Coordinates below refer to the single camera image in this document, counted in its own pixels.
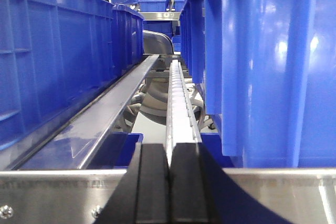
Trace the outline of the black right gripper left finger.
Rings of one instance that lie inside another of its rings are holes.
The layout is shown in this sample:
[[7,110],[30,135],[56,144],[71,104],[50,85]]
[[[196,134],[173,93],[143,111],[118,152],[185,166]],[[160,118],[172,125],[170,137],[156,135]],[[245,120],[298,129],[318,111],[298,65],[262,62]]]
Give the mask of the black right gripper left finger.
[[95,223],[168,223],[169,171],[162,144],[137,144]]

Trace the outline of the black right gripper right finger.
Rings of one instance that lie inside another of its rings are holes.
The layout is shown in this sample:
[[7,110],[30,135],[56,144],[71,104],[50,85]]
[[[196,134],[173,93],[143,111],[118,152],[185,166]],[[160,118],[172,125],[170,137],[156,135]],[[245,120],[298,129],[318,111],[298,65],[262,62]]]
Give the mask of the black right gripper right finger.
[[203,144],[178,143],[170,177],[172,223],[288,223],[222,171]]

